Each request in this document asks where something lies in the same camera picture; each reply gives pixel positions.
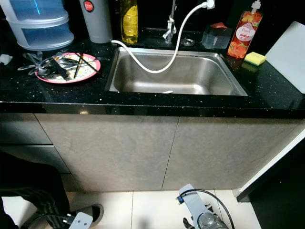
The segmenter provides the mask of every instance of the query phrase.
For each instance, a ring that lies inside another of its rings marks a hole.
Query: faucet
[[[206,0],[206,8],[213,9],[215,7],[215,1],[214,0]],[[176,10],[176,0],[173,0],[172,4],[172,12],[169,17],[169,20],[167,21],[167,31],[165,34],[163,34],[163,38],[165,39],[165,43],[171,44],[173,35],[177,33],[177,29],[175,27],[175,20],[173,19],[174,13]]]
[[[177,33],[177,29],[175,27],[175,20],[173,19],[175,10],[176,10],[176,0],[173,0],[172,12],[171,12],[169,20],[167,21],[167,32],[165,34],[163,34],[163,38],[165,39],[165,42],[167,44],[172,43],[173,35],[175,33]]]

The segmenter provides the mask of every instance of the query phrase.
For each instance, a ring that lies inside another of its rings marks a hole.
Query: yellow sponge
[[[251,53],[246,55],[244,60],[251,63],[251,64],[259,66],[259,65],[261,65],[262,63],[265,62],[266,57],[261,55],[261,54],[258,54],[256,52],[251,52]]]

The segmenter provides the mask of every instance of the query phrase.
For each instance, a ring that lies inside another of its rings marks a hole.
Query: bottle cap
[[[256,1],[254,1],[253,3],[252,3],[252,8],[253,9],[259,9],[259,8],[261,8],[261,1],[260,0],[256,0]]]

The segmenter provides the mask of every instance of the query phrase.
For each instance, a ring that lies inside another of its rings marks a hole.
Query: yellow oil bottle
[[[137,0],[121,0],[122,40],[129,44],[138,42]]]

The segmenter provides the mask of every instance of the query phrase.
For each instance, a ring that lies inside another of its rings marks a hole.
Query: label
[[[84,1],[84,7],[85,7],[85,10],[89,13],[91,13],[94,10],[94,5],[90,1]]]
[[[254,37],[255,30],[251,23],[239,27],[236,31],[236,37],[242,42],[248,42]]]

